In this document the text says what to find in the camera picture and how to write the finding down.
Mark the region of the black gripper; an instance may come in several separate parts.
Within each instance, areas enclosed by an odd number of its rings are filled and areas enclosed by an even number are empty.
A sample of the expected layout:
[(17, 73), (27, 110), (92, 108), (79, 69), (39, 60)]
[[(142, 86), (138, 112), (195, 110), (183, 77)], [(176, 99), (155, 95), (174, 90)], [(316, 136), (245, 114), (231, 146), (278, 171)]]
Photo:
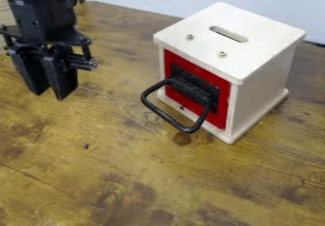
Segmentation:
[(40, 61), (33, 47), (15, 45), (8, 53), (16, 71), (31, 92), (40, 95), (52, 87), (61, 101), (77, 87), (77, 69), (92, 70), (96, 62), (89, 53), (91, 39), (76, 29), (76, 14), (71, 0), (8, 0), (15, 24), (0, 25), (0, 34), (28, 45), (79, 47), (81, 53), (67, 50), (63, 57), (45, 54)]

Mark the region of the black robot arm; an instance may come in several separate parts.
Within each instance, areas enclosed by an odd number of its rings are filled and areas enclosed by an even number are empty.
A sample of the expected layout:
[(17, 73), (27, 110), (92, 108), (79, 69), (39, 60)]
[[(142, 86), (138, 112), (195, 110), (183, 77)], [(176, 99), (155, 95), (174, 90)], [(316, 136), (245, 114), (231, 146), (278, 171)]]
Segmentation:
[(77, 71), (91, 71), (91, 39), (76, 29), (79, 0), (8, 0), (15, 24), (0, 25), (4, 50), (35, 94), (51, 89), (63, 100), (77, 88)]

